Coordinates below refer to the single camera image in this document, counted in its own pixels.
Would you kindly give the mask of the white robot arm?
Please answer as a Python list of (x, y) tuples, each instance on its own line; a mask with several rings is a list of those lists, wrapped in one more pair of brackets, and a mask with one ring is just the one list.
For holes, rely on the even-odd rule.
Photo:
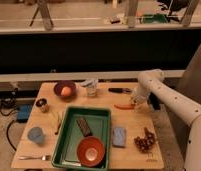
[(138, 74), (138, 86), (133, 89), (131, 102), (143, 104), (153, 93), (190, 127), (183, 171), (201, 171), (201, 104), (169, 88), (163, 83), (160, 69)]

